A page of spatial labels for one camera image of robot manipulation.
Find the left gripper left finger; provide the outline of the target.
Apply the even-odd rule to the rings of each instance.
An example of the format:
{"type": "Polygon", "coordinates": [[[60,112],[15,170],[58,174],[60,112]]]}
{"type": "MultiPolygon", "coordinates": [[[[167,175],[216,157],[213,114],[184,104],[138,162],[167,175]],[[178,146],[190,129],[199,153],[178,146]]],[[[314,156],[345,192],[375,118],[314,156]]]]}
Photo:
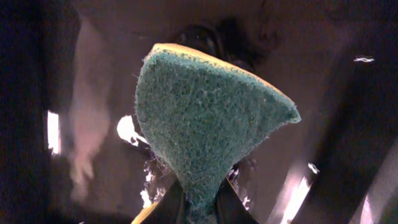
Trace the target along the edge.
{"type": "Polygon", "coordinates": [[[143,208],[131,224],[183,224],[185,194],[176,179],[162,199],[143,208]]]}

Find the green yellow sponge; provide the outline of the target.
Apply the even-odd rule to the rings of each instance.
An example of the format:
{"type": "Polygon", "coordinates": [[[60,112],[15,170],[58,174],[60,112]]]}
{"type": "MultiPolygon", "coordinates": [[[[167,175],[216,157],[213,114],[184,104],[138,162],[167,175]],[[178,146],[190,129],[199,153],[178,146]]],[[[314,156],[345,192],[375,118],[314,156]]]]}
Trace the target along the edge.
{"type": "Polygon", "coordinates": [[[232,166],[301,120],[295,103],[255,74],[170,43],[144,58],[135,111],[150,148],[182,186],[187,223],[214,223],[213,202],[232,166]]]}

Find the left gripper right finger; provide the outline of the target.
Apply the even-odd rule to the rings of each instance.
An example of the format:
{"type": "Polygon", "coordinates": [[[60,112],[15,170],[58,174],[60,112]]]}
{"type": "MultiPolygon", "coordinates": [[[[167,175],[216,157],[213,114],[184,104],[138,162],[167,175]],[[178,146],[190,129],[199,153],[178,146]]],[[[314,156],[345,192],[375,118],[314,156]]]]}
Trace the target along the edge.
{"type": "Polygon", "coordinates": [[[215,197],[217,224],[259,224],[245,209],[230,181],[224,179],[215,197]]]}

